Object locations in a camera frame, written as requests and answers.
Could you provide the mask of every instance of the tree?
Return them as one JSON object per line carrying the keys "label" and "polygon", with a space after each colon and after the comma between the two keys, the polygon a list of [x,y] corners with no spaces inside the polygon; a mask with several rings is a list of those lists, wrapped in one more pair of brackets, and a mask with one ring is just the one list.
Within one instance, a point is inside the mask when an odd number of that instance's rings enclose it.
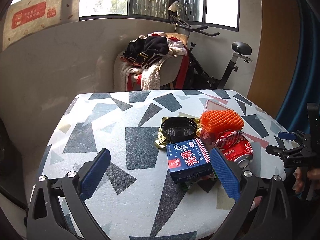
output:
{"label": "tree", "polygon": [[127,14],[127,0],[111,0],[110,12],[113,14]]}

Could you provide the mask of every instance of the bike handlebar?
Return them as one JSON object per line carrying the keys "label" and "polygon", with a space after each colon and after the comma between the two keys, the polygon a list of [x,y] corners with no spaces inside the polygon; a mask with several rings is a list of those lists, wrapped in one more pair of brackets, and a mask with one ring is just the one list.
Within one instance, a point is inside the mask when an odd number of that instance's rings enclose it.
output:
{"label": "bike handlebar", "polygon": [[206,33],[206,32],[203,32],[202,30],[205,30],[207,29],[207,25],[204,25],[204,26],[201,26],[201,27],[198,27],[198,28],[192,28],[192,27],[189,27],[189,26],[184,26],[184,25],[178,25],[180,28],[182,29],[185,29],[185,30],[188,30],[188,31],[191,31],[191,32],[197,32],[197,33],[201,33],[201,34],[204,34],[206,36],[209,36],[209,37],[214,37],[214,36],[217,36],[220,34],[220,32],[216,32],[216,33]]}

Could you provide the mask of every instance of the table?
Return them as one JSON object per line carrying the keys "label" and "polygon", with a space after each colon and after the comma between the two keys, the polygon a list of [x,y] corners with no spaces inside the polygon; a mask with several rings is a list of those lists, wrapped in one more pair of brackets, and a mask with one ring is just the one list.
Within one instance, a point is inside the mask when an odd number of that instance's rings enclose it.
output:
{"label": "table", "polygon": [[[280,158],[268,144],[291,149],[277,137],[286,131],[255,104],[231,90],[152,90],[76,96],[44,152],[39,175],[49,179],[78,171],[103,148],[111,163],[85,204],[112,240],[195,240],[214,233],[233,205],[219,182],[210,180],[183,192],[168,173],[165,149],[154,146],[164,116],[200,117],[210,99],[234,109],[245,121],[256,176],[285,179]],[[81,236],[64,198],[68,224]]]}

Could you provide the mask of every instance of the blue curtain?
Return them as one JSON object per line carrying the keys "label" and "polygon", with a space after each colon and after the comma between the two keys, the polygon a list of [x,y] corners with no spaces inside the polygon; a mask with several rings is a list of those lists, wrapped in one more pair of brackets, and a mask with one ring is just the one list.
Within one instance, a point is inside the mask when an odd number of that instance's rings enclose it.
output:
{"label": "blue curtain", "polygon": [[320,23],[305,0],[300,10],[300,44],[296,68],[276,120],[288,131],[309,133],[307,103],[320,103]]}

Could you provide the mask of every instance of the finger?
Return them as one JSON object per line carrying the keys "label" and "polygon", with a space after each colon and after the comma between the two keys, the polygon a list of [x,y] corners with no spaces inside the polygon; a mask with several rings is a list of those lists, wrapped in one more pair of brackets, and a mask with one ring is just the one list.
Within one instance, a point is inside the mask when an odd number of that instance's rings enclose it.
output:
{"label": "finger", "polygon": [[308,171],[307,177],[311,180],[320,180],[320,168]]}
{"label": "finger", "polygon": [[301,180],[302,172],[301,172],[300,167],[296,168],[296,170],[294,171],[293,175],[297,180]]}
{"label": "finger", "polygon": [[300,193],[303,189],[303,185],[304,185],[303,181],[296,180],[292,189],[295,191],[295,193]]}

